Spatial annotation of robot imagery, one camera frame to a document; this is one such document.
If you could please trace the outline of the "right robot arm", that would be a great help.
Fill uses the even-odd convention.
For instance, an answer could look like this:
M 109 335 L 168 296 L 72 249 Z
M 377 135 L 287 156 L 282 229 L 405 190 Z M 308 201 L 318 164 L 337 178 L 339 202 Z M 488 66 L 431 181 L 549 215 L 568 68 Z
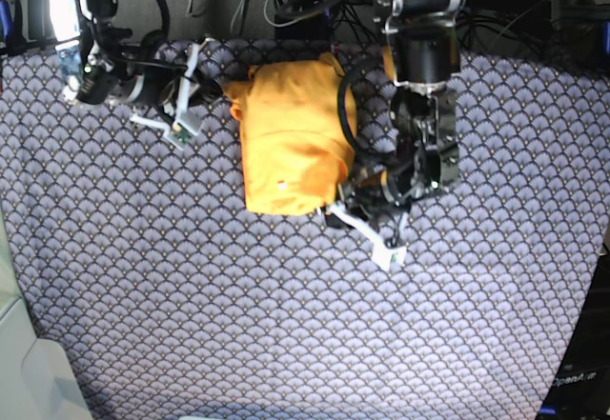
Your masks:
M 49 0 L 67 100 L 87 106 L 114 102 L 154 107 L 173 121 L 178 110 L 221 97 L 220 85 L 197 66 L 156 59 L 168 38 L 171 16 L 166 0 L 154 1 L 160 28 L 132 44 L 132 30 L 112 23 L 118 0 Z

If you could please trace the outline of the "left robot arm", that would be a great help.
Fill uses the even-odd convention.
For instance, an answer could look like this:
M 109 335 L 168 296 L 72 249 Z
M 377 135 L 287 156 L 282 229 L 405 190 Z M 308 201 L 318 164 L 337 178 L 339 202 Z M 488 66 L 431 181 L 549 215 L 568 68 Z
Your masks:
M 337 111 L 356 160 L 380 170 L 337 187 L 334 203 L 323 209 L 331 228 L 373 224 L 383 216 L 407 213 L 415 202 L 447 192 L 459 180 L 457 95 L 448 83 L 460 71 L 456 22 L 465 0 L 373 2 L 384 68 L 396 88 L 389 104 L 396 148 L 366 149 L 348 122 L 348 90 L 376 66 L 376 60 L 368 58 L 345 72 Z

